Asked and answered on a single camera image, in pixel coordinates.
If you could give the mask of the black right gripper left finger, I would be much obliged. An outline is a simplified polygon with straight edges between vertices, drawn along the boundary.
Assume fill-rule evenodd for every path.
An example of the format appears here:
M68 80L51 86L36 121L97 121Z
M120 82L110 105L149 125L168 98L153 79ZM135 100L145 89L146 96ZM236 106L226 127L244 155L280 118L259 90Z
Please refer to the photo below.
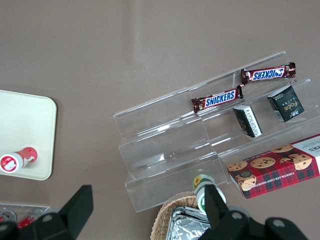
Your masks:
M49 212L30 225L18 228L15 222L0 224L2 240L75 240L94 210L93 189L82 185L59 210Z

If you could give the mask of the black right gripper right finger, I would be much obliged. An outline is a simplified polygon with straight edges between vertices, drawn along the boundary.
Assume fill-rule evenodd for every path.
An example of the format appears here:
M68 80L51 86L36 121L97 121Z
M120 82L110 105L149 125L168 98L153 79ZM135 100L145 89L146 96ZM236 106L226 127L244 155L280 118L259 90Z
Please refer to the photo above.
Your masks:
M290 220L270 217L265 224L239 210L230 210L214 185L206 185L205 211L210 224L201 240L306 240Z

